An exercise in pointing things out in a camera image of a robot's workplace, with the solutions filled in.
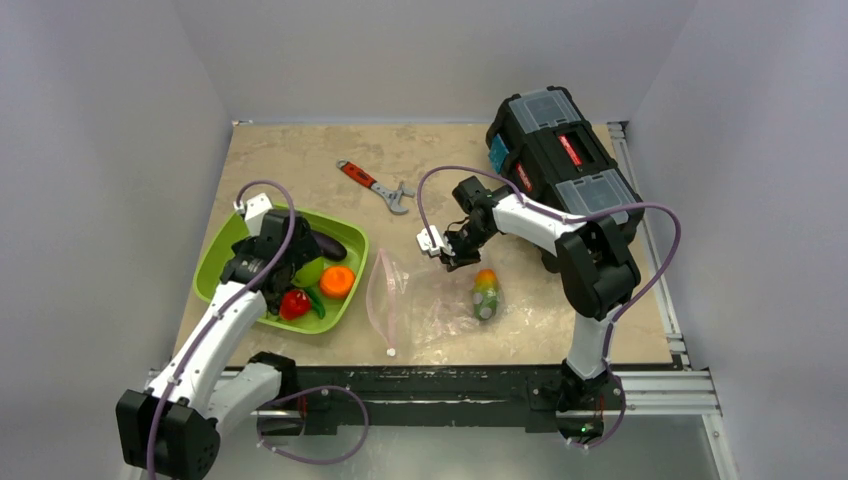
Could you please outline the red fake fruit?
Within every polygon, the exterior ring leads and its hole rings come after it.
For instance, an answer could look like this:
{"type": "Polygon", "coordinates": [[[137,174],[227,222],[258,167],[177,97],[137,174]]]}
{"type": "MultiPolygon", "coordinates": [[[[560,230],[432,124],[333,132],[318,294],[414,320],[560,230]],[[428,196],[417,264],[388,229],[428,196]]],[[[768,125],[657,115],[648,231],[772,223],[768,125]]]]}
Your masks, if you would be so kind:
{"type": "Polygon", "coordinates": [[[312,308],[312,301],[309,295],[301,289],[292,289],[287,291],[280,301],[279,316],[284,320],[290,321],[297,319],[312,308]]]}

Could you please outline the green orange fake mango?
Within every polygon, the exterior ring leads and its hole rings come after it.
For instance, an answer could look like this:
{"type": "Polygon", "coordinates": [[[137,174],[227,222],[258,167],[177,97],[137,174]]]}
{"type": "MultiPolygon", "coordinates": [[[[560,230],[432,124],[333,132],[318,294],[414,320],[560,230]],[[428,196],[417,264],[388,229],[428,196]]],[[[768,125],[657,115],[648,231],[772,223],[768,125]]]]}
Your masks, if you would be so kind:
{"type": "Polygon", "coordinates": [[[501,288],[492,269],[482,269],[476,274],[471,295],[473,315],[477,320],[487,321],[498,313],[501,288]]]}

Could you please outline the green plastic tray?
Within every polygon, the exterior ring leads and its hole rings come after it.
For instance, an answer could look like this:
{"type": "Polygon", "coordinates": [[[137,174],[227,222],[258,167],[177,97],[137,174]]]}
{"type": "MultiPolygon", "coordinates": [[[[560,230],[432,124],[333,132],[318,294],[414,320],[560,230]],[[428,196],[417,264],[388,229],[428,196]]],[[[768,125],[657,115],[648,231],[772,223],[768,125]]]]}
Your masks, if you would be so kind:
{"type": "MultiPolygon", "coordinates": [[[[338,264],[354,272],[355,279],[351,290],[345,298],[334,299],[324,296],[320,288],[315,287],[316,295],[325,309],[323,317],[313,311],[293,320],[284,320],[278,316],[265,314],[258,319],[258,322],[300,334],[317,335],[334,328],[345,315],[360,284],[360,277],[365,271],[370,242],[366,233],[356,225],[314,210],[305,209],[303,215],[315,230],[339,241],[346,248],[347,256],[338,264]]],[[[232,213],[211,237],[193,278],[194,293],[201,301],[208,303],[211,300],[225,263],[233,257],[231,245],[247,235],[248,228],[243,219],[238,214],[232,213]]]]}

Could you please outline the purple fake eggplant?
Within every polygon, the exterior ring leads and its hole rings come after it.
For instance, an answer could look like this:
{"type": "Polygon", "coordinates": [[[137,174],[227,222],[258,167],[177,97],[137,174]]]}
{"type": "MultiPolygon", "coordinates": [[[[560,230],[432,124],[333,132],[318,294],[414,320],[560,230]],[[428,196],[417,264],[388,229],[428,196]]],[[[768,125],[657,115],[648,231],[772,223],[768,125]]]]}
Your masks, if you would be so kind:
{"type": "Polygon", "coordinates": [[[311,235],[324,258],[333,262],[341,262],[346,259],[348,252],[341,242],[330,235],[315,230],[311,232],[311,235]]]}

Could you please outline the green fake chili pepper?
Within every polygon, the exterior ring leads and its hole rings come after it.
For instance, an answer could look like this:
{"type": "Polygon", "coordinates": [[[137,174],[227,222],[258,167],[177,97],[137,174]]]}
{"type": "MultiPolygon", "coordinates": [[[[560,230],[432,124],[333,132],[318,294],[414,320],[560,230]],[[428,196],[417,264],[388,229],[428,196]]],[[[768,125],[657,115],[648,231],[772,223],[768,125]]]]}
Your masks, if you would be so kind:
{"type": "Polygon", "coordinates": [[[314,312],[319,319],[324,319],[326,316],[326,308],[319,293],[313,287],[306,287],[303,291],[310,300],[311,311],[314,312]]]}

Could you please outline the black plastic toolbox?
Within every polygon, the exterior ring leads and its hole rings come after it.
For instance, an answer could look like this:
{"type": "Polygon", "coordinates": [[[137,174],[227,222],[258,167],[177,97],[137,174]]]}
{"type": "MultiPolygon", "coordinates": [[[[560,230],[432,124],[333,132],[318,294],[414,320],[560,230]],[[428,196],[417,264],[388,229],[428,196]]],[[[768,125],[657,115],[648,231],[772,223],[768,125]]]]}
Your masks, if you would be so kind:
{"type": "Polygon", "coordinates": [[[486,145],[497,174],[557,210],[586,216],[641,201],[562,86],[503,100],[486,145]]]}

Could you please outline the red handled adjustable wrench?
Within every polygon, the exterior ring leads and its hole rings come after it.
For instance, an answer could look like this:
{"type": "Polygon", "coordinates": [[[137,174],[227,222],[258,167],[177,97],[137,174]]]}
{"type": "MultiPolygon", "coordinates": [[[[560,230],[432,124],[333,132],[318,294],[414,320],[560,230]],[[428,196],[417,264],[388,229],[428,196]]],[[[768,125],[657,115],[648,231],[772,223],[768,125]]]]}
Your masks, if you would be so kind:
{"type": "Polygon", "coordinates": [[[391,189],[378,182],[365,170],[349,160],[338,160],[336,167],[359,185],[379,195],[385,201],[392,214],[405,215],[409,212],[409,209],[402,204],[402,199],[404,197],[414,198],[415,192],[408,188],[403,181],[396,188],[391,189]]]}

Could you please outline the clear zip top bag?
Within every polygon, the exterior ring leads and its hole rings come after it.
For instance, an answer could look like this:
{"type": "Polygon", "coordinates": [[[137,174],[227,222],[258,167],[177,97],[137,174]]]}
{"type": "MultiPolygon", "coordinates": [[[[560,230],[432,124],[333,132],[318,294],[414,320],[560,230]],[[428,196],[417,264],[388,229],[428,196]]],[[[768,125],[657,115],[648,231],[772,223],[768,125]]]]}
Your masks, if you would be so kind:
{"type": "Polygon", "coordinates": [[[380,248],[367,281],[365,308],[372,328],[385,343],[387,357],[410,357],[426,345],[474,331],[497,319],[505,308],[498,276],[498,313],[487,321],[473,315],[471,290],[482,269],[492,268],[483,262],[449,273],[428,262],[406,265],[380,248]]]}

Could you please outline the orange fake tangerine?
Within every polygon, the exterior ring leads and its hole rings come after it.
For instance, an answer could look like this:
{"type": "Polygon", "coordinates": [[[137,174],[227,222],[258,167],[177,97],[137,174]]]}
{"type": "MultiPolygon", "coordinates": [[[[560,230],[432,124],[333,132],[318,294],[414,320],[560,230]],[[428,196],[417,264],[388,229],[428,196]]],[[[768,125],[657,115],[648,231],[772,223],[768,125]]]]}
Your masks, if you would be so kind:
{"type": "Polygon", "coordinates": [[[356,283],[354,271],[342,265],[327,267],[319,279],[319,290],[327,298],[345,299],[356,283]]]}

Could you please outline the black mounting base rail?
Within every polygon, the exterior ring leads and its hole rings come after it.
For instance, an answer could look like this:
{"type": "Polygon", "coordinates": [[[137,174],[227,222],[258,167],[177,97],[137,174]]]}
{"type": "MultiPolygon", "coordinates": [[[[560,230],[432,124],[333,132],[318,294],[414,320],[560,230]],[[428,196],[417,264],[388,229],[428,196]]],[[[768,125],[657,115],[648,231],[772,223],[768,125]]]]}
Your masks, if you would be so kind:
{"type": "Polygon", "coordinates": [[[586,382],[566,366],[298,366],[283,378],[302,399],[263,406],[253,418],[272,437],[334,435],[342,426],[519,428],[593,441],[624,408],[621,380],[586,382]]]}

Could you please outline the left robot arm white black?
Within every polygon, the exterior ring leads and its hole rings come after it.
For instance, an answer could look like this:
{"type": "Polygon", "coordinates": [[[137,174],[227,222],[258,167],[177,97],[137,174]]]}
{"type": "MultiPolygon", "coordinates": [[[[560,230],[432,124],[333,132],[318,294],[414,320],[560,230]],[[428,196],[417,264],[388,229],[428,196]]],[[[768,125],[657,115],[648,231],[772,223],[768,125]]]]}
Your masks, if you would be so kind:
{"type": "Polygon", "coordinates": [[[284,409],[297,399],[293,360],[260,353],[223,388],[220,375],[243,336],[277,310],[297,270],[320,258],[309,221],[286,208],[251,206],[247,234],[231,246],[207,310],[178,353],[147,387],[126,390],[116,405],[126,464],[151,475],[202,479],[223,437],[262,404],[284,409]]]}

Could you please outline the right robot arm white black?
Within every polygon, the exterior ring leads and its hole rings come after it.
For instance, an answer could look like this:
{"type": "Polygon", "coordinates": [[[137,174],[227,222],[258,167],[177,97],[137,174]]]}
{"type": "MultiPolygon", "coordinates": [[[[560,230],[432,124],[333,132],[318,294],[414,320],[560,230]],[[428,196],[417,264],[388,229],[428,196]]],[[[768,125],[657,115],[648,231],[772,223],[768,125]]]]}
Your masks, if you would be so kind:
{"type": "Polygon", "coordinates": [[[641,282],[615,220],[580,220],[508,186],[489,190],[475,176],[460,182],[452,196],[467,221],[455,231],[425,229],[423,234],[433,234],[436,245],[423,250],[438,257],[449,272],[480,262],[480,250],[497,234],[519,237],[545,251],[576,312],[561,392],[573,406],[588,405],[599,396],[598,377],[608,367],[612,314],[631,300],[641,282]]]}

